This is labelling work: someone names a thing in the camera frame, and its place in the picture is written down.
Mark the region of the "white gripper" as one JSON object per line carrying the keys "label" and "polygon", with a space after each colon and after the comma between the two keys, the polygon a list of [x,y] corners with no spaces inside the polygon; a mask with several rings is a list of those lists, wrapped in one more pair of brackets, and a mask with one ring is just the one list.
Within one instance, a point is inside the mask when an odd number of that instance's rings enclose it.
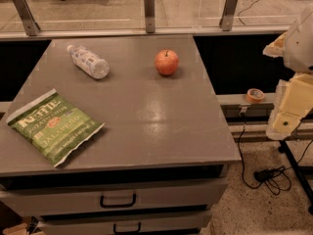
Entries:
{"label": "white gripper", "polygon": [[[268,57],[282,57],[287,34],[284,32],[263,49]],[[288,82],[279,111],[272,111],[268,120],[266,135],[271,140],[290,137],[300,120],[313,109],[313,75],[296,73]]]}

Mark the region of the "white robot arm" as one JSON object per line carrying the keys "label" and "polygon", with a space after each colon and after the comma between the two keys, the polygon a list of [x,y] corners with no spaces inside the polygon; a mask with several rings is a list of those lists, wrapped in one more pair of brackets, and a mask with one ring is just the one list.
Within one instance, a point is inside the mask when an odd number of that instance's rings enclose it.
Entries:
{"label": "white robot arm", "polygon": [[275,92],[266,135],[284,140],[313,109],[313,4],[309,4],[290,28],[263,49],[272,58],[282,57],[294,71],[289,81],[280,80]]}

